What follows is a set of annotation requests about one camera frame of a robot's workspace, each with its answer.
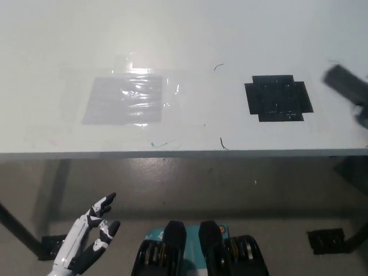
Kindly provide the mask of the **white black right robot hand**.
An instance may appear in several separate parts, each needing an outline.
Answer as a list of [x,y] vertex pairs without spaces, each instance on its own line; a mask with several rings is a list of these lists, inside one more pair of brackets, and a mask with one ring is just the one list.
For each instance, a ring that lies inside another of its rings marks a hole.
[[362,101],[359,98],[353,98],[352,115],[356,122],[367,129],[367,102]]

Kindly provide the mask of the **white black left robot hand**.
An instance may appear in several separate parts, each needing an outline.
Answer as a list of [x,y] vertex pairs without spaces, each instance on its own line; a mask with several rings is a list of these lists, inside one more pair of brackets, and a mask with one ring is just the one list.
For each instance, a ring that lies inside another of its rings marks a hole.
[[[121,225],[119,221],[109,223],[102,218],[111,210],[110,204],[115,197],[116,193],[103,197],[75,220],[55,257],[49,275],[82,275],[104,254]],[[99,237],[86,247],[93,228],[99,229]]]

